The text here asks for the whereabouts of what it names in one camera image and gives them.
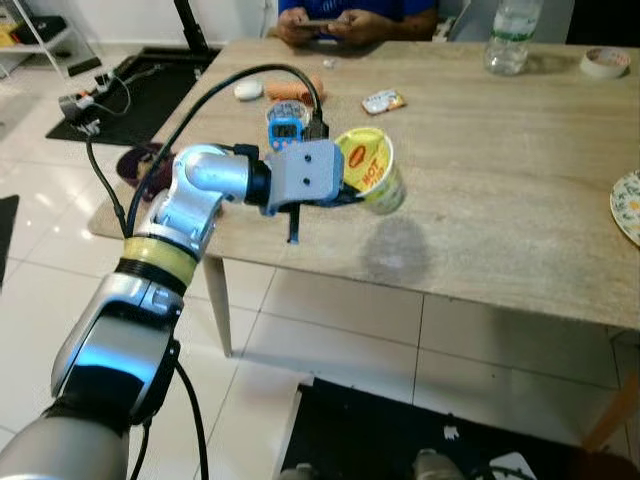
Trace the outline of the white oval object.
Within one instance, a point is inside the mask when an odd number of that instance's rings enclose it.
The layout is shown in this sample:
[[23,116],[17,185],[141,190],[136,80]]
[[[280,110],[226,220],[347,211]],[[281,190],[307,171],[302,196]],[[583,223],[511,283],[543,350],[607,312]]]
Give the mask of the white oval object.
[[243,79],[233,88],[233,95],[239,101],[253,101],[265,95],[265,84],[257,79]]

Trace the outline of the small snack packet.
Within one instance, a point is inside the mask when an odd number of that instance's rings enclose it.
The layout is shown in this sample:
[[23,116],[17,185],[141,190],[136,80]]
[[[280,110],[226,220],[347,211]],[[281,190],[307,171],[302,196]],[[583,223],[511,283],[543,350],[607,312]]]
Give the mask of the small snack packet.
[[362,109],[371,116],[389,113],[389,111],[403,108],[404,105],[406,105],[406,100],[396,90],[371,93],[361,102]]

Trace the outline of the person in blue shirt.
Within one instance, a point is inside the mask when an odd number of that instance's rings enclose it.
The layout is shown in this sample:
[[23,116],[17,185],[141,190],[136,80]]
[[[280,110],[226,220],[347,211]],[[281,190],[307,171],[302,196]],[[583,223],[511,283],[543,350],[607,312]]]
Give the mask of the person in blue shirt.
[[[438,23],[436,0],[279,0],[273,33],[302,47],[332,41],[366,47],[385,41],[429,41]],[[343,19],[343,26],[296,27],[307,19]]]

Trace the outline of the grey power strip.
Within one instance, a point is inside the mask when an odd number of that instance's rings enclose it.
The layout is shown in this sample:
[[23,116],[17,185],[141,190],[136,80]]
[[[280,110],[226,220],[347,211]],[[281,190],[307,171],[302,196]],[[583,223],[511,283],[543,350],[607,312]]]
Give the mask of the grey power strip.
[[101,119],[92,118],[86,113],[91,108],[96,108],[113,116],[119,116],[118,111],[106,108],[102,104],[102,100],[111,90],[111,87],[118,81],[118,77],[114,73],[100,74],[95,77],[96,86],[91,90],[82,90],[69,95],[61,96],[58,100],[58,106],[61,114],[64,115],[65,123],[72,125],[77,131],[86,133],[87,136],[95,136],[101,131]]

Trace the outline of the clear plastic water bottle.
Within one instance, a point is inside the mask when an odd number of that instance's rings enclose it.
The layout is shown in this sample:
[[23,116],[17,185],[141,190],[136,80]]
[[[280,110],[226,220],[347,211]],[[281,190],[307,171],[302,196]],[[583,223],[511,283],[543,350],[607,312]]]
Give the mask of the clear plastic water bottle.
[[485,49],[484,67],[494,76],[517,76],[538,27],[544,0],[499,0]]

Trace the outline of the black stand pole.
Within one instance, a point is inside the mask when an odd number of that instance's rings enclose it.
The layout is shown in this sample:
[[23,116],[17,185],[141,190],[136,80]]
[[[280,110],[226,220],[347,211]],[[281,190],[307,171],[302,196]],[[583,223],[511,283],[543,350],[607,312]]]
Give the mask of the black stand pole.
[[204,56],[204,58],[212,58],[216,55],[215,49],[207,44],[204,31],[195,18],[192,6],[189,0],[173,0],[175,12],[180,19],[183,28],[183,36],[186,38],[187,52],[196,56]]

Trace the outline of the dark purple bowl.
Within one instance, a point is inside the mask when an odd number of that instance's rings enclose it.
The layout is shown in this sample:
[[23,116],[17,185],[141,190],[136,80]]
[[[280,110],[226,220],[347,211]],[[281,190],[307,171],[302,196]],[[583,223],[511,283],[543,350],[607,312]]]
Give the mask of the dark purple bowl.
[[[131,150],[128,150],[119,159],[116,160],[116,174],[128,184],[129,187],[137,187],[148,170],[156,163],[156,154],[160,151],[161,143],[140,143]],[[152,202],[157,193],[165,191],[172,184],[172,160],[174,154],[168,154],[164,157],[168,164],[161,168],[159,173],[152,177],[148,183],[146,192],[143,193],[143,201]]]

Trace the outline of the light wooden table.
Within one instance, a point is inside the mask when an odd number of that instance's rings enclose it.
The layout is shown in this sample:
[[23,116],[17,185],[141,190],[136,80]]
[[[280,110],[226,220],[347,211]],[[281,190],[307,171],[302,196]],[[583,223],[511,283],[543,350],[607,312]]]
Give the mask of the light wooden table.
[[[278,452],[292,381],[307,371],[590,447],[622,383],[611,338],[637,328],[618,308],[636,302],[607,291],[596,307],[573,288],[545,303],[535,280],[483,298],[472,291],[476,276],[445,252],[488,236],[499,251],[515,250],[518,229],[532,228],[561,246],[535,239],[516,268],[576,250],[584,259],[636,253],[614,225],[608,196],[639,165],[639,78],[585,76],[575,46],[536,46],[515,77],[485,72],[483,54],[480,44],[384,44],[326,69],[319,52],[243,38],[221,50],[161,125],[156,141],[216,82],[288,63],[325,84],[334,134],[361,125],[389,134],[408,191],[388,216],[308,207],[298,244],[285,239],[282,216],[221,212],[212,255],[276,275],[221,403],[212,452]],[[406,105],[367,114],[361,102],[383,90]]]

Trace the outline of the black floor mat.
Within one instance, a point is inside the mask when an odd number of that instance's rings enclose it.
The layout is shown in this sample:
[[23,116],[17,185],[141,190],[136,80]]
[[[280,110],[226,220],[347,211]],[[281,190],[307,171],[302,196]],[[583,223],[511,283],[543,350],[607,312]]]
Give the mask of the black floor mat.
[[634,462],[493,428],[316,379],[297,406],[276,471],[306,480],[415,480],[421,452],[440,454],[463,480],[640,480]]

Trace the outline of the orange cylindrical toy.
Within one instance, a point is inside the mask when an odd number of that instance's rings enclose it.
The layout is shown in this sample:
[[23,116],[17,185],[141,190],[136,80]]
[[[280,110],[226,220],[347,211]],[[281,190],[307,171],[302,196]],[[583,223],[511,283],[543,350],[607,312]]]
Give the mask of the orange cylindrical toy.
[[317,77],[310,77],[307,82],[296,79],[266,83],[264,92],[271,101],[300,101],[311,106],[323,102],[326,97],[324,84]]

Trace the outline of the yellow instant noodle cup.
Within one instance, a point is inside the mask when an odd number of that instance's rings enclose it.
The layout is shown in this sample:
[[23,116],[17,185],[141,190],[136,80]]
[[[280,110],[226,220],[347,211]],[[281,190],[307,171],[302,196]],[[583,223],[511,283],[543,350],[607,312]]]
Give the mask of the yellow instant noodle cup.
[[387,132],[374,127],[353,128],[339,134],[335,145],[343,155],[343,182],[355,188],[367,210],[389,215],[403,204],[406,188]]

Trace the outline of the beige tape roll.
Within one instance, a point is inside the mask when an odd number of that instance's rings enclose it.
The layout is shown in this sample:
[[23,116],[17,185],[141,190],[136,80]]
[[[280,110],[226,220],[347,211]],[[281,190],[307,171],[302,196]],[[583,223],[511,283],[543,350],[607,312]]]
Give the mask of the beige tape roll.
[[591,78],[614,79],[626,76],[631,64],[631,55],[621,47],[591,47],[581,56],[579,69]]

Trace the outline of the grey right robot foot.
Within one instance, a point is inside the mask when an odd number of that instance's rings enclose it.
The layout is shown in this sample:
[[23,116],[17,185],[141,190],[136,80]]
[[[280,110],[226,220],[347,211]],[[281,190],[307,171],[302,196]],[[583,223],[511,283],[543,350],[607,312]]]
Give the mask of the grey right robot foot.
[[413,480],[467,480],[460,466],[442,452],[421,449],[412,463]]

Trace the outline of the floral print plate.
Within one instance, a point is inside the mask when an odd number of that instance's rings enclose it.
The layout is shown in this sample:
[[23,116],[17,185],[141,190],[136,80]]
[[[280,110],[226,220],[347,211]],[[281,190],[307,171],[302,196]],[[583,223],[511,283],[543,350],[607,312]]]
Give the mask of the floral print plate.
[[614,224],[635,244],[640,243],[640,177],[636,172],[622,175],[613,184],[609,206]]

